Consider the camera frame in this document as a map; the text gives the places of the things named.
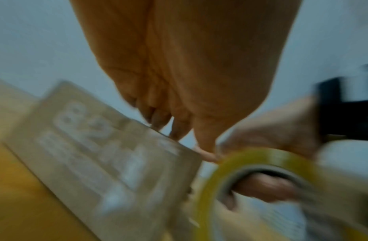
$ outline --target white wall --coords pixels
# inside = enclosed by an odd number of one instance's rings
[[[309,94],[313,83],[337,75],[355,27],[346,2],[305,0],[270,96],[255,114]],[[66,0],[0,0],[0,78],[35,96],[68,79],[141,120],[97,66]],[[183,143],[192,147],[193,135]]]

